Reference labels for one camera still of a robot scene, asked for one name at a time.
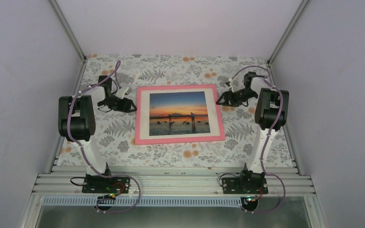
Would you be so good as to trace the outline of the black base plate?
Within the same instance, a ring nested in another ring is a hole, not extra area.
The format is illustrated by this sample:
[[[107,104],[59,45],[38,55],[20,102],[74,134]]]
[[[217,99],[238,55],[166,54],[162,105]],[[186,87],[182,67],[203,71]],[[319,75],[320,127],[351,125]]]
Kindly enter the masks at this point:
[[[265,179],[250,179],[241,181],[239,178],[227,177],[221,179],[224,194],[268,194],[268,184]]]
[[[102,178],[99,176],[86,176],[82,192],[97,194],[128,193],[130,180],[129,177]]]

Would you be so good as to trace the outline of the sunset photo print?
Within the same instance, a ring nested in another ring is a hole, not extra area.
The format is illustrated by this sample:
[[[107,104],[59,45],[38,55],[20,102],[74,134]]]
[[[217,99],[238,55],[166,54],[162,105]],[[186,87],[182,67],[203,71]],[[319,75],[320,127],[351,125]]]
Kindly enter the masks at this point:
[[[206,93],[151,93],[148,132],[149,136],[211,133]]]

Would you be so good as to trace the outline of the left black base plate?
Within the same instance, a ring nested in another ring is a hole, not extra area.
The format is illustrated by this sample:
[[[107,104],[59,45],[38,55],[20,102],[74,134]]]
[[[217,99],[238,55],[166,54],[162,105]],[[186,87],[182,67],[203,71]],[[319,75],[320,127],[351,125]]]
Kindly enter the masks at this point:
[[[130,180],[129,177],[102,178],[99,176],[86,176],[82,192],[97,194],[128,193]]]

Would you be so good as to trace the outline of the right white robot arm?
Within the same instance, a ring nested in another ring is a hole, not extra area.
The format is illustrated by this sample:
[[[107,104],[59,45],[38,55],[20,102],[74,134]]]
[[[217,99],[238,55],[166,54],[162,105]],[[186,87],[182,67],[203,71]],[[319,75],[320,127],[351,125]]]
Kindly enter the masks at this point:
[[[258,100],[254,121],[258,125],[257,134],[250,157],[250,165],[244,165],[239,175],[239,189],[251,193],[263,188],[266,176],[275,177],[284,187],[283,180],[276,174],[266,172],[264,159],[267,158],[271,144],[278,131],[286,124],[288,118],[289,92],[273,86],[265,76],[248,72],[244,75],[244,88],[223,92],[216,101],[217,105],[238,107],[248,105],[251,98]]]

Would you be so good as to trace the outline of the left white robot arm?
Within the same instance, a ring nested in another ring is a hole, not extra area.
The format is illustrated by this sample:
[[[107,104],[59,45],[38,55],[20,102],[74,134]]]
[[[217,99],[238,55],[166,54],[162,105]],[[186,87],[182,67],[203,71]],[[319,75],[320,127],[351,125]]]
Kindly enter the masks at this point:
[[[62,96],[58,100],[58,132],[68,142],[79,148],[86,163],[86,182],[94,182],[101,192],[113,187],[113,175],[107,162],[101,157],[94,135],[95,112],[102,107],[108,111],[131,113],[137,110],[126,96],[131,88],[120,87],[110,76],[101,76],[95,85],[89,85],[76,95]]]

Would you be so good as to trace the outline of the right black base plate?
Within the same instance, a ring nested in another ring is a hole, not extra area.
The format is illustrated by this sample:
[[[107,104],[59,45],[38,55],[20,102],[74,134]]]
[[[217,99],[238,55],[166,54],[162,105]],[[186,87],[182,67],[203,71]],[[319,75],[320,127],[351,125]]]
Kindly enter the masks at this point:
[[[227,177],[221,179],[224,194],[268,194],[268,184],[265,179],[250,179],[241,181],[239,178]]]

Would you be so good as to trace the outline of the aluminium rail base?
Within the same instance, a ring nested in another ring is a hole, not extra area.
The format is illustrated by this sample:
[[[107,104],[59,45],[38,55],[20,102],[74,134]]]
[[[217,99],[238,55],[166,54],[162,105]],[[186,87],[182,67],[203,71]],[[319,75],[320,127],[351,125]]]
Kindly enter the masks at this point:
[[[240,166],[167,167],[167,166],[111,166],[113,174],[127,174],[135,178],[130,196],[219,197],[223,191],[218,179],[223,173],[238,173]],[[85,175],[84,166],[54,165],[50,173],[39,174],[32,188],[33,195],[81,195],[82,188],[70,183],[72,177]],[[267,168],[285,184],[287,196],[314,196],[316,190],[310,176],[300,175],[296,166]]]

